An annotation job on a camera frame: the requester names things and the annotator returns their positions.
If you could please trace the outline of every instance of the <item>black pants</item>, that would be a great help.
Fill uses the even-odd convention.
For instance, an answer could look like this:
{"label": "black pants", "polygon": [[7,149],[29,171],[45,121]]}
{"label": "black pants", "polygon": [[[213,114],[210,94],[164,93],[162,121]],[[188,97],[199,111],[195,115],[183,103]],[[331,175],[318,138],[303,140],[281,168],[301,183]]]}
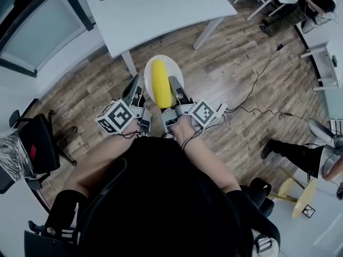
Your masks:
{"label": "black pants", "polygon": [[324,147],[308,148],[273,139],[270,140],[268,146],[273,152],[286,157],[304,172],[310,173],[311,176],[318,178],[320,157]]}

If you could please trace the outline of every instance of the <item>office chair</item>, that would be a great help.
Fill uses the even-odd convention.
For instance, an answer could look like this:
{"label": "office chair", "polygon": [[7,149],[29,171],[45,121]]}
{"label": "office chair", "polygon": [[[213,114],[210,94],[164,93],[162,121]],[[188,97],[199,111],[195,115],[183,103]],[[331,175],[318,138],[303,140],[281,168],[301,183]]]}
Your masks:
{"label": "office chair", "polygon": [[[27,177],[26,181],[32,190],[39,190],[42,188],[42,182],[50,176],[50,172],[60,167],[60,154],[72,166],[76,166],[77,161],[72,160],[62,149],[57,145],[57,142],[66,138],[69,134],[76,133],[75,126],[67,130],[64,135],[54,137],[51,117],[54,111],[50,110],[48,119],[43,114],[38,114],[33,118],[24,118],[16,110],[10,117],[10,127],[16,123],[27,122],[19,130],[20,141],[31,160],[32,170],[34,175],[44,174],[39,178]],[[13,184],[13,178],[0,167],[0,194],[4,194]]]}

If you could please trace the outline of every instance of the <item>cable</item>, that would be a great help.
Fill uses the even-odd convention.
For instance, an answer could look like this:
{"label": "cable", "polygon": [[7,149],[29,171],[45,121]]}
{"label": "cable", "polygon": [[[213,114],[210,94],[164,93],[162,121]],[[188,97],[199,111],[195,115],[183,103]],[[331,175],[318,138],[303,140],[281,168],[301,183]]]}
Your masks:
{"label": "cable", "polygon": [[204,133],[205,131],[207,131],[210,127],[222,125],[222,124],[225,122],[225,115],[222,115],[222,117],[224,117],[224,120],[223,120],[223,122],[221,122],[220,124],[215,124],[215,125],[212,125],[212,126],[208,126],[205,130],[204,130],[204,128],[201,128],[200,130],[194,132],[191,136],[189,136],[189,137],[185,140],[185,142],[182,144],[181,149],[184,150],[184,148],[186,147],[187,143],[188,143],[190,140],[192,140],[192,139],[198,137],[199,135],[201,135],[202,133]]}
{"label": "cable", "polygon": [[140,135],[140,134],[143,134],[143,132],[134,131],[134,132],[129,132],[129,133],[127,133],[127,134],[120,133],[120,134],[118,134],[118,135],[124,137],[125,139],[131,139],[131,138],[134,137],[135,135]]}
{"label": "cable", "polygon": [[[242,109],[244,109],[246,112],[253,112],[254,110],[258,110],[261,114],[265,114],[265,113],[267,113],[268,111],[270,111],[271,113],[273,113],[273,111],[271,111],[271,110],[268,110],[268,111],[266,111],[266,112],[263,113],[263,112],[261,112],[261,111],[260,111],[259,109],[257,109],[257,108],[253,109],[252,111],[248,111],[247,109],[245,109],[244,107],[242,107],[242,105],[248,100],[248,98],[249,98],[250,95],[252,94],[253,89],[254,89],[254,87],[255,87],[257,81],[258,81],[258,78],[265,72],[265,70],[266,70],[267,67],[269,66],[270,61],[271,61],[273,55],[274,55],[276,52],[278,52],[279,50],[281,50],[282,48],[284,48],[286,45],[288,45],[289,43],[293,42],[294,40],[296,40],[296,39],[298,39],[298,38],[299,38],[299,36],[296,37],[296,38],[294,38],[294,39],[292,39],[292,40],[290,40],[290,41],[288,41],[286,44],[280,44],[280,45],[278,45],[276,51],[274,51],[274,52],[270,55],[269,60],[268,60],[268,63],[266,64],[266,66],[264,67],[264,69],[262,70],[262,72],[256,77],[255,82],[252,84],[251,91],[249,92],[249,94],[248,94],[248,96],[245,98],[245,100],[244,100],[242,103],[240,103],[238,106],[236,106],[235,108],[233,108],[233,109],[226,109],[226,110],[225,110],[226,113],[231,114],[231,113],[235,112],[238,108],[242,108]],[[288,112],[278,111],[278,112],[276,112],[276,114],[277,114],[277,113],[281,113],[280,116],[279,116],[279,119],[282,118],[282,115],[295,116],[295,117],[298,117],[298,118],[300,118],[300,119],[303,119],[303,118],[301,118],[301,117],[299,117],[299,116],[297,116],[297,115],[292,115],[292,114],[290,114],[290,113],[288,113]]]}
{"label": "cable", "polygon": [[226,111],[227,113],[235,112],[242,104],[244,104],[244,103],[248,100],[248,98],[250,97],[250,95],[251,95],[252,92],[253,92],[253,88],[255,87],[258,78],[264,73],[264,71],[266,70],[266,68],[269,66],[269,63],[270,63],[270,60],[272,59],[272,56],[273,56],[277,51],[279,51],[279,49],[277,49],[276,51],[274,51],[274,52],[272,53],[272,55],[269,57],[269,60],[268,60],[267,65],[264,67],[264,69],[262,70],[262,72],[256,77],[256,80],[255,80],[255,82],[252,84],[251,91],[250,91],[250,93],[248,94],[247,98],[245,98],[245,100],[244,100],[242,103],[240,103],[238,106],[236,106],[236,108],[234,108],[234,109],[226,109],[226,110],[228,110],[228,111]]}
{"label": "cable", "polygon": [[299,119],[302,119],[302,120],[306,121],[306,119],[304,119],[304,118],[302,118],[302,117],[300,117],[300,116],[298,116],[298,115],[291,114],[291,113],[289,113],[289,112],[282,112],[282,111],[273,112],[273,111],[270,110],[270,109],[266,110],[265,112],[262,112],[262,111],[260,111],[258,108],[254,108],[254,109],[252,109],[252,110],[249,111],[249,110],[247,110],[246,108],[244,108],[244,107],[242,107],[242,106],[239,106],[239,108],[245,110],[245,111],[248,112],[248,113],[252,113],[252,112],[254,112],[255,110],[257,110],[257,111],[259,111],[261,114],[266,114],[267,112],[270,112],[270,113],[272,113],[272,114],[274,114],[274,115],[280,114],[280,115],[279,115],[279,120],[282,119],[282,116],[283,116],[283,115],[286,115],[286,116],[297,117],[297,118],[299,118]]}
{"label": "cable", "polygon": [[335,130],[333,130],[333,129],[331,129],[331,128],[328,128],[329,130],[331,130],[331,131],[333,131],[333,132],[338,132],[340,135],[343,135],[343,133],[341,133],[341,132],[339,132],[339,131],[335,131]]}

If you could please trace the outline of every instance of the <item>black shoe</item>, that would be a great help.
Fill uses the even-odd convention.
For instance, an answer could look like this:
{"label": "black shoe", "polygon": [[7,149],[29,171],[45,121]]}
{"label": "black shoe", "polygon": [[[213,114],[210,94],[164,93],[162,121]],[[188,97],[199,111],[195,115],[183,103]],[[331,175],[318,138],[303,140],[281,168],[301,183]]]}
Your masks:
{"label": "black shoe", "polygon": [[272,149],[270,148],[270,142],[271,142],[271,139],[268,140],[268,142],[265,144],[265,146],[263,147],[261,151],[262,160],[265,160],[268,157],[269,153],[272,152]]}
{"label": "black shoe", "polygon": [[266,27],[269,26],[269,22],[266,19],[262,19],[261,23],[265,25]]}
{"label": "black shoe", "polygon": [[269,37],[272,37],[272,36],[268,33],[267,28],[266,28],[265,26],[260,25],[259,29],[260,29],[261,31],[263,31],[266,35],[268,35]]}

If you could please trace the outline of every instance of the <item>power cord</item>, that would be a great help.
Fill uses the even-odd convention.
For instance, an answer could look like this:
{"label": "power cord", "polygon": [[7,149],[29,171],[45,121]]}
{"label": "power cord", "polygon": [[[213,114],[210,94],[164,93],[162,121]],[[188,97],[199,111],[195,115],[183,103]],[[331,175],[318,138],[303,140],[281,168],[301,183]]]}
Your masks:
{"label": "power cord", "polygon": [[283,116],[283,115],[286,115],[286,116],[297,117],[297,118],[299,118],[299,119],[302,119],[302,120],[306,121],[306,119],[304,119],[304,118],[302,118],[302,117],[300,117],[300,116],[298,116],[298,115],[291,114],[291,113],[289,113],[289,112],[282,112],[282,111],[273,112],[273,111],[270,110],[270,109],[268,109],[268,110],[262,112],[262,111],[260,111],[258,108],[254,108],[253,110],[247,110],[246,108],[244,108],[244,107],[242,107],[242,106],[239,106],[239,108],[245,110],[245,111],[248,112],[248,113],[252,113],[252,112],[254,112],[255,110],[257,110],[257,111],[259,111],[261,114],[266,114],[267,112],[270,112],[270,113],[272,113],[272,114],[274,114],[274,115],[280,114],[280,115],[279,115],[279,120],[282,119],[282,116]]}
{"label": "power cord", "polygon": [[294,114],[291,114],[291,113],[289,113],[289,112],[282,112],[282,111],[273,112],[273,111],[270,110],[270,109],[268,109],[268,110],[262,112],[262,111],[260,111],[258,108],[254,108],[254,109],[252,109],[252,110],[247,110],[246,108],[242,107],[242,105],[248,100],[248,98],[249,98],[250,95],[252,94],[253,89],[254,89],[254,87],[255,87],[257,81],[258,81],[258,78],[265,72],[265,70],[266,70],[267,67],[269,66],[270,61],[271,61],[273,55],[274,55],[276,52],[278,52],[279,50],[281,50],[284,46],[286,46],[287,44],[293,42],[294,40],[296,40],[296,39],[298,39],[298,38],[299,38],[299,36],[296,37],[296,38],[294,38],[294,39],[292,39],[292,40],[290,40],[290,41],[288,41],[286,44],[280,44],[280,45],[278,45],[276,51],[274,51],[274,52],[270,55],[269,60],[268,60],[268,63],[266,64],[266,66],[264,67],[264,69],[262,70],[262,72],[256,77],[255,82],[252,84],[251,91],[249,92],[249,94],[248,94],[248,96],[245,98],[245,100],[244,100],[242,103],[240,103],[238,106],[236,106],[235,108],[233,108],[233,109],[226,109],[226,110],[225,110],[226,113],[231,114],[231,113],[233,113],[233,112],[236,112],[239,108],[241,108],[241,109],[245,110],[245,111],[248,112],[248,113],[252,113],[252,112],[254,112],[255,110],[257,110],[257,111],[259,111],[261,114],[266,114],[267,112],[270,112],[270,113],[272,113],[272,114],[274,114],[274,115],[280,114],[280,115],[279,115],[279,119],[282,119],[282,116],[283,116],[283,115],[286,115],[286,116],[293,116],[293,117],[297,117],[297,118],[302,119],[302,120],[306,120],[306,119],[304,119],[304,118],[302,118],[302,117],[300,117],[300,116],[298,116],[298,115],[294,115]]}

